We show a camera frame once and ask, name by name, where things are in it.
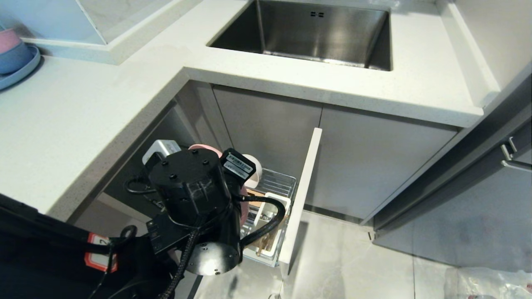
cabinet door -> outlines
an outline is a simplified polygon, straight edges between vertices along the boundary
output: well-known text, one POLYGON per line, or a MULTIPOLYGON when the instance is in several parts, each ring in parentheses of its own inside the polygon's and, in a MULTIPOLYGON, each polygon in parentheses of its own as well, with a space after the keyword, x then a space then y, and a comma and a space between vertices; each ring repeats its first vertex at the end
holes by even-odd
POLYGON ((179 145, 208 144, 222 151, 233 147, 210 84, 189 81, 176 96, 173 127, 179 145))
POLYGON ((455 134, 454 127, 326 105, 306 203, 366 218, 455 134))
POLYGON ((226 86, 213 90, 235 149, 299 181, 309 128, 319 126, 322 104, 226 86))

stainless steel sink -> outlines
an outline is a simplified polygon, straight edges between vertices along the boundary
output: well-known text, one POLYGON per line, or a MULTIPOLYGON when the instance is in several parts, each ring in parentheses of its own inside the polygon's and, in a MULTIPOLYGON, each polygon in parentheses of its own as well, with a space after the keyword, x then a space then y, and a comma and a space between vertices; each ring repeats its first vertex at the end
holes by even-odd
POLYGON ((386 11, 254 1, 211 47, 389 71, 386 11))

dish rack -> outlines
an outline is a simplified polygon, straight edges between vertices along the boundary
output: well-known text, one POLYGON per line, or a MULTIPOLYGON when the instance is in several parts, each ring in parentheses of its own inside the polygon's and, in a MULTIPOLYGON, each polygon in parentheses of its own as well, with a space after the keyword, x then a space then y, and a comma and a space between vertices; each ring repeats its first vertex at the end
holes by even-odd
MULTIPOLYGON (((251 190, 264 194, 264 197, 274 198, 284 203, 286 215, 277 232, 271 232, 264 239, 260 239, 263 242, 262 245, 257 245, 257 242, 260 242, 259 240, 244 249, 245 257, 271 267, 277 265, 277 258, 284 240, 288 218, 290 217, 296 183, 297 180, 294 177, 269 169, 262 170, 262 178, 259 184, 251 190)), ((264 226, 276 214, 277 208, 272 204, 263 202, 250 203, 247 220, 240 229, 240 238, 264 226)))

pink bowl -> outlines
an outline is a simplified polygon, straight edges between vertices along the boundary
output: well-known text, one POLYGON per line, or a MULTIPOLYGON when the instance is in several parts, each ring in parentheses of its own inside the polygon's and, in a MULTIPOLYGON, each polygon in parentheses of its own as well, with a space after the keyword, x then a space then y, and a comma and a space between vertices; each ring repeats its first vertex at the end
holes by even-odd
POLYGON ((0 54, 15 48, 21 42, 22 40, 13 29, 0 31, 0 54))
POLYGON ((195 148, 205 148, 207 150, 211 150, 213 152, 215 152, 217 155, 218 155, 218 158, 221 158, 222 157, 222 152, 219 151, 217 148, 215 147, 212 147, 210 145, 206 145, 206 144, 193 144, 191 145, 188 149, 189 150, 193 150, 195 148))

cable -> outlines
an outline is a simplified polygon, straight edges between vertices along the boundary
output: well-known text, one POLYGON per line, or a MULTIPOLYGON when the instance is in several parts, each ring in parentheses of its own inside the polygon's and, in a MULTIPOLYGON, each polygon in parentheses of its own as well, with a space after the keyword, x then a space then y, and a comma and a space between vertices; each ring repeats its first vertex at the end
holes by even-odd
POLYGON ((109 259, 107 261, 107 269, 105 269, 105 272, 103 272, 103 275, 100 278, 98 284, 96 285, 96 287, 94 288, 93 292, 89 295, 89 297, 87 299, 92 299, 94 297, 94 295, 96 295, 96 293, 99 291, 100 287, 102 286, 102 284, 103 284, 103 282, 105 280, 105 277, 107 277, 107 274, 111 272, 111 268, 112 268, 112 265, 113 265, 113 253, 114 253, 114 246, 113 245, 109 245, 109 259))
POLYGON ((131 193, 131 194, 136 194, 136 195, 142 195, 142 194, 151 194, 151 193, 156 193, 157 191, 155 189, 151 189, 151 187, 149 185, 145 185, 145 189, 144 190, 135 190, 135 189, 131 189, 130 185, 132 182, 142 182, 142 178, 141 177, 134 177, 134 178, 131 178, 129 180, 126 180, 124 182, 124 189, 131 193))
POLYGON ((270 222, 266 223, 266 225, 264 225, 263 227, 259 228, 258 230, 252 232, 251 234, 245 236, 243 239, 240 240, 240 250, 243 251, 247 245, 255 242, 260 237, 274 230, 285 217, 286 209, 285 209, 285 206, 280 201, 274 200, 273 198, 269 198, 269 197, 238 196, 237 199, 241 202, 270 203, 270 204, 273 204, 277 208, 277 214, 270 220, 270 222))
POLYGON ((124 240, 121 240, 118 243, 114 243, 113 241, 110 241, 108 244, 109 247, 109 259, 107 260, 107 269, 105 269, 105 272, 103 272, 102 277, 100 278, 98 284, 94 288, 93 292, 89 295, 87 299, 92 299, 94 295, 99 291, 100 287, 102 286, 103 282, 105 281, 105 278, 107 277, 107 274, 111 273, 111 268, 113 266, 113 254, 117 248, 122 247, 124 244, 126 244, 128 241, 133 239, 137 235, 137 227, 134 225, 126 226, 122 229, 122 232, 120 232, 120 237, 125 238, 124 240))
POLYGON ((170 297, 170 295, 172 294, 173 290, 176 289, 177 284, 183 279, 183 273, 185 273, 188 261, 190 260, 190 255, 192 254, 192 251, 194 250, 194 247, 196 246, 199 237, 199 229, 195 229, 190 233, 187 245, 185 246, 185 250, 183 250, 183 253, 181 255, 181 262, 179 262, 179 265, 177 266, 176 274, 173 276, 166 290, 161 293, 157 297, 157 299, 168 299, 168 297, 170 297))
POLYGON ((215 216, 211 220, 207 221, 207 223, 202 224, 200 226, 186 225, 186 224, 174 221, 170 216, 169 216, 169 218, 175 225, 181 226, 183 228, 191 229, 191 230, 205 231, 205 230, 208 230, 208 229, 214 227, 214 225, 217 222, 222 221, 225 217, 227 217, 227 215, 229 215, 231 213, 232 207, 233 207, 233 205, 231 204, 231 202, 229 202, 229 204, 220 212, 220 214, 218 214, 217 216, 215 216))

